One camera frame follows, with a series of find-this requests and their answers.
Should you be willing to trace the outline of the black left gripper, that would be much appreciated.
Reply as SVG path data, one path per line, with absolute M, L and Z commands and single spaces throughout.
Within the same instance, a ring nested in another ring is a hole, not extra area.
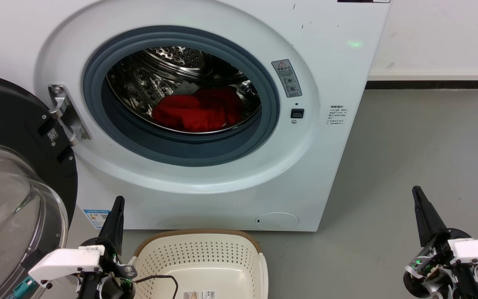
M 133 299 L 133 280 L 138 271 L 121 260 L 124 231 L 125 198 L 117 196 L 98 237 L 82 243 L 82 246 L 99 246 L 104 253 L 98 265 L 91 270 L 77 270 L 78 299 Z

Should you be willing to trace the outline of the black glass washer door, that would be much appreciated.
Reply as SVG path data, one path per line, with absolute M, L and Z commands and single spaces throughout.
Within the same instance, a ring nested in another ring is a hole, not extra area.
M 54 127 L 59 138 L 51 142 Z M 65 246 L 77 189 L 76 160 L 61 124 L 32 93 L 0 79 L 0 299 Z

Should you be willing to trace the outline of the grey warning sticker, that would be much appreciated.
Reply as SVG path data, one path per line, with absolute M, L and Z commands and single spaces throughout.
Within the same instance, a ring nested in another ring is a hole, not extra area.
M 281 59 L 271 62 L 287 98 L 300 97 L 303 95 L 296 72 L 288 59 Z

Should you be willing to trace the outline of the silver metal door hinge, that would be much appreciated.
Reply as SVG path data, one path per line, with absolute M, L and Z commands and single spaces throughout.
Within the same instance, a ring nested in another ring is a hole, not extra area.
M 92 136 L 78 112 L 68 89 L 63 84 L 48 86 L 52 108 L 51 116 L 56 119 L 65 131 L 71 146 L 76 146 L 82 140 L 90 141 Z

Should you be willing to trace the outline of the blue energy label sticker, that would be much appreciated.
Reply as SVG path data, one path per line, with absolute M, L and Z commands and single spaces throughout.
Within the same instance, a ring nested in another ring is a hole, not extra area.
M 102 229 L 110 210 L 84 209 L 83 212 L 96 229 Z

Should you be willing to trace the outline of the round drain filter cover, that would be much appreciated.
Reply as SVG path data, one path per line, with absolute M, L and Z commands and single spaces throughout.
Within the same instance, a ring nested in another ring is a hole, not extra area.
M 270 231 L 294 231 L 299 223 L 297 216 L 284 212 L 266 213 L 255 221 L 258 228 Z

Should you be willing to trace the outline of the red garment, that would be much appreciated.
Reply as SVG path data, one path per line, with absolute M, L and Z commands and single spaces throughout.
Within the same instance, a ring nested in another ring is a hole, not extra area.
M 164 97 L 152 110 L 152 119 L 175 130 L 209 132 L 243 120 L 237 89 L 231 86 L 200 88 L 191 95 Z

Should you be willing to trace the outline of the white front-load washing machine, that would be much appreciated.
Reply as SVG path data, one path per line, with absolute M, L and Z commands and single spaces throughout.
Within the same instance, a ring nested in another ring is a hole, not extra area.
M 0 0 L 0 79 L 50 110 L 63 84 L 92 139 L 72 146 L 76 208 L 111 210 L 125 198 L 125 228 L 262 230 L 256 218 L 297 216 L 319 227 L 391 7 L 391 0 Z M 83 75 L 108 40 L 134 29 L 178 26 L 230 40 L 271 74 L 276 128 L 251 153 L 206 167 L 142 157 L 106 134 L 87 108 Z M 287 98 L 271 62 L 290 60 L 303 95 Z M 343 125 L 327 125 L 344 105 Z M 291 119 L 303 108 L 303 119 Z

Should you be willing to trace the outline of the white and dark baseboard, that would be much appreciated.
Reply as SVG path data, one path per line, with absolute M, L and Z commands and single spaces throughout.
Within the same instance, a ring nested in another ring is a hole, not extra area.
M 366 90 L 478 90 L 478 71 L 372 71 Z

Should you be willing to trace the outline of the grey rubber door gasket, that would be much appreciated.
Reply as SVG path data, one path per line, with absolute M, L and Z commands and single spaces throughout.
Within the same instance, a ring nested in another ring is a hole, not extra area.
M 241 127 L 202 135 L 166 131 L 138 118 L 121 104 L 106 76 L 121 59 L 156 46 L 186 46 L 233 64 L 258 91 L 260 113 Z M 108 40 L 89 60 L 82 89 L 89 112 L 110 138 L 147 159 L 184 167 L 224 164 L 251 153 L 274 131 L 280 112 L 275 82 L 258 59 L 218 35 L 178 26 L 139 28 Z

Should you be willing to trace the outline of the white text sticker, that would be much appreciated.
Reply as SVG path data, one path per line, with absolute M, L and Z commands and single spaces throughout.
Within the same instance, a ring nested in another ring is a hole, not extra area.
M 344 105 L 335 105 L 330 104 L 328 106 L 328 115 L 327 115 L 327 125 L 343 125 L 346 116 L 348 114 L 348 109 Z

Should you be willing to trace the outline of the cream perforated laundry basket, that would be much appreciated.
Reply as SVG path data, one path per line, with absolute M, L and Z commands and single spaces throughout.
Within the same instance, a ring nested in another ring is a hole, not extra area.
M 225 229 L 173 230 L 140 244 L 133 256 L 134 299 L 182 299 L 215 291 L 217 299 L 268 299 L 266 258 L 248 233 Z

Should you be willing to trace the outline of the small white cloth piece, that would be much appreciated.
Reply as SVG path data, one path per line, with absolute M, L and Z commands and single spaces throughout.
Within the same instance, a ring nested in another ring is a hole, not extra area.
M 187 81 L 183 81 L 172 93 L 174 96 L 183 95 L 183 96 L 193 96 L 199 86 L 195 83 L 189 83 Z

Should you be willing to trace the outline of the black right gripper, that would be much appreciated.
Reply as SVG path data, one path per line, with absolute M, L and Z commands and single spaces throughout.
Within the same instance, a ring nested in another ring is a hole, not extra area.
M 405 268 L 406 290 L 421 299 L 478 299 L 478 260 L 462 262 L 449 244 L 469 235 L 447 229 L 420 186 L 414 186 L 412 194 L 422 250 Z

